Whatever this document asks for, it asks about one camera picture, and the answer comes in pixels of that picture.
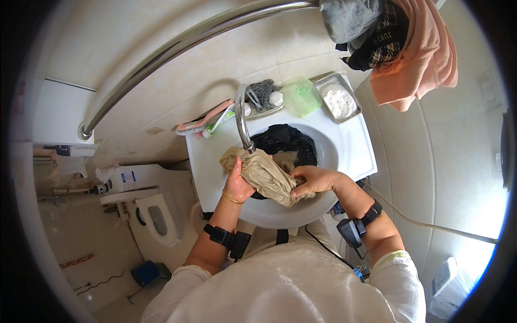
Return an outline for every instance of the white sink basin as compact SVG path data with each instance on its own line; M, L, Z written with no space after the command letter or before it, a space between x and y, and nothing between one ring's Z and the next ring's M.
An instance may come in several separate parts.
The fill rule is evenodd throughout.
M318 109L305 119L293 117L284 109L271 116L249 121L248 131L253 136L275 124L289 124L312 137L320 167L341 171L354 181L377 172L362 115L337 125L323 109ZM187 136L194 183L205 212L214 211L221 197L226 174L219 159L230 146L242 146L234 118L220 125L209 139ZM287 208L271 199L249 198L244 203L240 218L265 228L298 227L318 219L337 200L332 192L325 192Z

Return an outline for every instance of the pink brush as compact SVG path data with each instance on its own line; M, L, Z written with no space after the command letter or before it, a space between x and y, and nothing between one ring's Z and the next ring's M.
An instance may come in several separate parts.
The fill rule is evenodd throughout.
M227 107L233 104L232 99L228 99L222 102L217 107L213 108L212 111L208 112L208 114L201 120L193 121L188 124L178 125L176 127L176 134L180 136L186 136L188 134L197 133L203 131L206 127L213 124L217 120L211 120L214 117L218 117L218 114L226 110Z

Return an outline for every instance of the white shirt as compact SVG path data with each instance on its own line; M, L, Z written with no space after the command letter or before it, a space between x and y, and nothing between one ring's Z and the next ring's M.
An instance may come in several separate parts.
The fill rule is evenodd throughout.
M424 322L417 269L405 251L377 261L370 284L310 242L290 242L212 276L178 268L148 305L142 323Z

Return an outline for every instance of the metal tray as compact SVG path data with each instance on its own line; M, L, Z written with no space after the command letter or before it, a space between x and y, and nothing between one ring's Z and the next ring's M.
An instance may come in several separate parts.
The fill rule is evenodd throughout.
M348 120L350 120L362 113L362 107L361 107L361 104L359 103L359 100L357 100L357 97L355 96L354 91L352 90L352 88L350 88L350 86L345 81L345 79L341 76L341 74L333 72L332 74L327 75L321 79L312 80L312 82L314 83L314 86L316 87L316 89L318 90L318 93L320 94L320 97L322 98L323 105L325 106L325 108L327 109L327 112L329 113L330 117L332 118L332 120L335 123L343 124L343 123L347 122ZM346 91L348 91L348 93L350 93L352 95L352 98L354 98L354 101L356 102L356 105L357 105L357 109L353 113L351 113L349 116L347 116L346 118L337 119L336 116L334 116L334 114L328 107L327 102L325 102L325 98L323 97L323 95L321 93L321 89L328 83L339 83L341 86L343 86L343 88Z

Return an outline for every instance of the green plastic bag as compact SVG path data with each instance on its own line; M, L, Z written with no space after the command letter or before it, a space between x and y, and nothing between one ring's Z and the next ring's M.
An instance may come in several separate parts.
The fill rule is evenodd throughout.
M285 82L279 92L284 95L284 107L295 117L305 118L323 105L314 84L301 76Z

